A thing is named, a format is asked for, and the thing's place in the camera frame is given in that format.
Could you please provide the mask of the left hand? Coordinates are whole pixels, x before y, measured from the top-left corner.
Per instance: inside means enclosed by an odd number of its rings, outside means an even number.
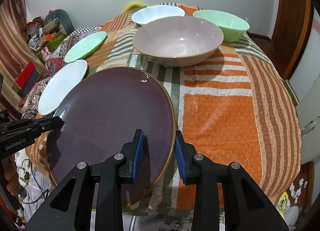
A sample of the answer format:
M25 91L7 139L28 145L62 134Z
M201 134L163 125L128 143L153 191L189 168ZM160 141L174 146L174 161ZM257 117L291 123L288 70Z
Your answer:
M4 169L4 177L7 180L7 190L12 196L16 196L20 191L20 182L15 163L15 156L9 156L9 161Z

